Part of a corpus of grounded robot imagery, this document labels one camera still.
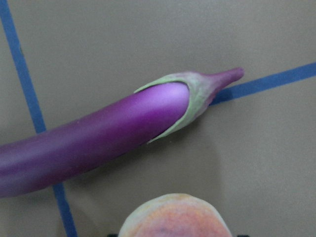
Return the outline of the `pink green toy peach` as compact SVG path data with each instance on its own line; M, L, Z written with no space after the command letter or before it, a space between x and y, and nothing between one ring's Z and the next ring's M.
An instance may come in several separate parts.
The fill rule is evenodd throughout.
M166 194L136 208L123 223L120 237L231 237L210 203L188 194Z

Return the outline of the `purple toy eggplant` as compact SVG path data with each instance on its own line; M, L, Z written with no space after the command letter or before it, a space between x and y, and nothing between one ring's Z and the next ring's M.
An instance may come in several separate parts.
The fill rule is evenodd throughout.
M0 195L14 197L82 174L193 122L242 68L182 72L150 82L90 115L0 148Z

